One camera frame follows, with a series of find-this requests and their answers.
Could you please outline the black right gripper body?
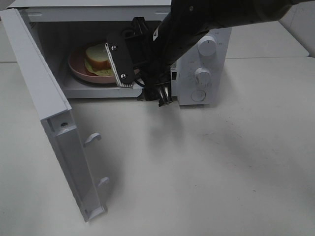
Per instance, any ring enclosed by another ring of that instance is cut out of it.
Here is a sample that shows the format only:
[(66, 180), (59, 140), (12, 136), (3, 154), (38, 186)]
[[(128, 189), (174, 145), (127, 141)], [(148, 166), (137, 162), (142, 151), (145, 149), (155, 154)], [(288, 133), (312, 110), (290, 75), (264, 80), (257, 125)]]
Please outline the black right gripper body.
[(133, 69), (134, 82), (143, 87), (141, 98), (146, 101), (172, 102), (168, 50), (174, 41), (177, 19), (166, 17), (155, 30), (143, 17), (135, 17), (127, 32), (122, 32)]

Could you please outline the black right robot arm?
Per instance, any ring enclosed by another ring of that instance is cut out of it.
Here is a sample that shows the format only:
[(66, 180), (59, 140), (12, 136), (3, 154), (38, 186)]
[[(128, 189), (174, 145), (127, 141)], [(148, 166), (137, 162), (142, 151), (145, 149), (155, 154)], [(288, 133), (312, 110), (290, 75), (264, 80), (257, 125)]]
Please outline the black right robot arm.
[(170, 67), (210, 30), (281, 19), (295, 0), (174, 0), (156, 28), (135, 17), (108, 45), (120, 87), (134, 83), (146, 100), (172, 102)]

